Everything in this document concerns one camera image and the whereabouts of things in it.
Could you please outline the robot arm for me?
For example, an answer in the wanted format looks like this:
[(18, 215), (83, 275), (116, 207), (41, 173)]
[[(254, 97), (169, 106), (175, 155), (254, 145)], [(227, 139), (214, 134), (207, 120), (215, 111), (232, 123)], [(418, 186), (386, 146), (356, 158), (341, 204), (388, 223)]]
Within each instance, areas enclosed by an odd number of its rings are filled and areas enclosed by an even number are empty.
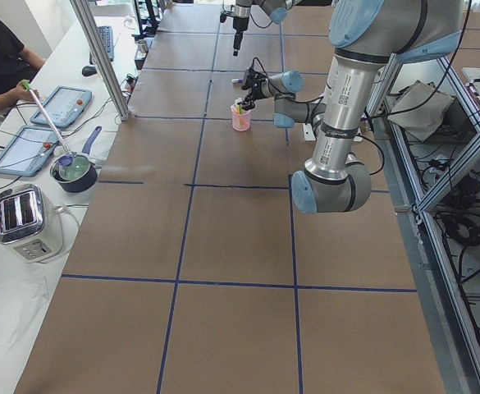
[(322, 98), (300, 103), (301, 74), (265, 76), (249, 68), (241, 88), (243, 109), (274, 100), (275, 126), (308, 123), (316, 134), (313, 156), (291, 177), (292, 199), (303, 213), (356, 210), (368, 200), (371, 176), (351, 153), (375, 75), (395, 55), (399, 62), (423, 62), (458, 48), (461, 1), (336, 1), (329, 25), (334, 48)]
[(287, 16), (287, 13), (297, 6), (302, 7), (327, 7), (334, 6), (336, 1), (300, 1), (300, 0), (237, 0), (229, 10), (222, 10), (220, 22), (224, 23), (227, 18), (232, 19), (232, 28), (235, 31), (233, 41), (233, 56), (237, 57), (241, 48), (244, 32), (249, 28), (251, 20), (251, 8), (258, 6), (269, 18), (270, 22), (279, 25)]

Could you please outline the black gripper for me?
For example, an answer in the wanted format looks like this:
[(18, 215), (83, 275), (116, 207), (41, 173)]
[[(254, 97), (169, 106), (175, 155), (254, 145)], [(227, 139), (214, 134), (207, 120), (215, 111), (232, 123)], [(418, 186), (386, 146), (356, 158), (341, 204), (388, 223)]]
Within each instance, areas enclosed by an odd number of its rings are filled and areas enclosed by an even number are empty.
[(260, 99), (267, 99), (269, 97), (269, 90), (267, 82), (256, 81), (249, 88), (247, 98), (238, 98), (237, 105), (239, 104), (245, 111), (250, 111), (255, 108), (255, 101)]
[(233, 42), (233, 55), (237, 56), (241, 48), (241, 42), (243, 39), (243, 33), (248, 29), (249, 18), (234, 16), (233, 17), (233, 29), (235, 30), (235, 37)]

